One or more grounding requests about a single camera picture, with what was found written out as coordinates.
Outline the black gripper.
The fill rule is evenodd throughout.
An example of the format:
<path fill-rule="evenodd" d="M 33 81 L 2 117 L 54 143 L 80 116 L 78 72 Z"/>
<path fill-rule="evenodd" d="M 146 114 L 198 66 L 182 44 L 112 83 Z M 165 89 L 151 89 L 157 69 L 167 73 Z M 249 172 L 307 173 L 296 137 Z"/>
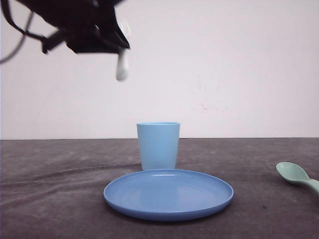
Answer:
<path fill-rule="evenodd" d="M 120 0 L 44 0 L 42 18 L 58 30 L 42 42 L 47 53 L 63 41 L 75 53 L 130 49 L 115 13 Z"/>

